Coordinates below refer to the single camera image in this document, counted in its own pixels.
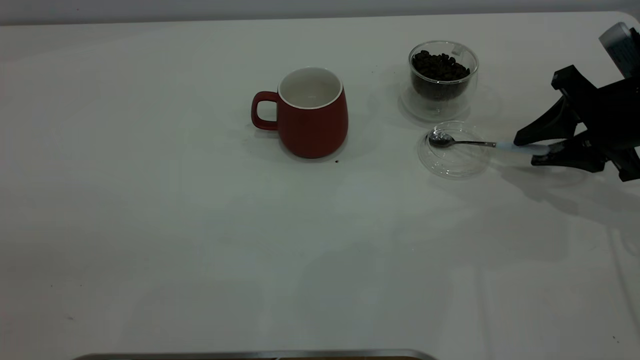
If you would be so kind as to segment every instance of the metal spoon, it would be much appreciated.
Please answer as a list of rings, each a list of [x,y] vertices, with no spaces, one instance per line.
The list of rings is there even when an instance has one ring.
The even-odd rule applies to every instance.
[[[429,144],[433,147],[438,147],[440,149],[444,149],[446,147],[450,147],[457,143],[464,143],[467,145],[478,145],[478,146],[486,146],[486,147],[494,147],[496,149],[514,151],[514,152],[523,152],[525,154],[530,155],[547,155],[550,151],[549,146],[547,145],[524,145],[524,146],[516,146],[510,142],[470,142],[470,141],[456,141],[453,136],[444,133],[442,131],[432,131],[427,135],[425,140],[429,140]]]

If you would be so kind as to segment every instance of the mug handle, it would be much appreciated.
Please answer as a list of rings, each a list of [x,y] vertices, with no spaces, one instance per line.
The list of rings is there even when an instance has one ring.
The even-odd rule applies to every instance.
[[[261,91],[253,97],[253,102],[251,103],[251,122],[258,129],[262,130],[277,130],[278,123],[275,121],[265,121],[258,117],[258,102],[261,101],[273,101],[275,103],[278,102],[278,94],[272,91]]]

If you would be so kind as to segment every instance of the spoon handle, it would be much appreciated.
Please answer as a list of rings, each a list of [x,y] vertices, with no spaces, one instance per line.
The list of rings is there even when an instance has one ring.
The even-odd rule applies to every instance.
[[[478,145],[478,146],[486,146],[486,147],[495,147],[497,143],[495,142],[470,142],[470,141],[457,141],[455,143],[465,143],[468,145]]]
[[[512,142],[497,142],[495,143],[495,148],[507,151],[522,152],[524,154],[537,156],[547,155],[549,151],[551,151],[551,148],[548,145],[532,144],[517,146]]]
[[[494,147],[494,148],[500,149],[500,150],[507,150],[507,151],[513,151],[513,152],[522,152],[524,154],[538,155],[538,156],[547,155],[549,153],[549,151],[550,151],[549,146],[547,146],[547,145],[538,145],[538,144],[517,146],[517,145],[514,145],[511,142],[456,141],[456,143],[465,143],[465,144],[468,144],[468,145]]]

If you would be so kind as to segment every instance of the red mug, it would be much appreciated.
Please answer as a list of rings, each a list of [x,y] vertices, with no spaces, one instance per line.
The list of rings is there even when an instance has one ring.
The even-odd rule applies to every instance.
[[[258,117],[261,101],[276,103],[276,121]],[[259,129],[278,131],[282,143],[297,156],[327,156],[347,137],[349,115],[342,81],[319,67],[295,70],[282,79],[278,92],[255,94],[251,121]]]

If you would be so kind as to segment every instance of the white table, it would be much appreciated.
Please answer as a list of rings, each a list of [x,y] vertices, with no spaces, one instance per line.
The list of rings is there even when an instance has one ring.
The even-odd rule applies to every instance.
[[[0,358],[412,348],[439,360],[638,359],[640,181],[494,153],[429,173],[398,89],[419,42],[478,55],[467,121],[513,138],[622,13],[0,28]],[[350,127],[288,154],[250,102],[340,75]],[[274,108],[260,108],[273,117]]]

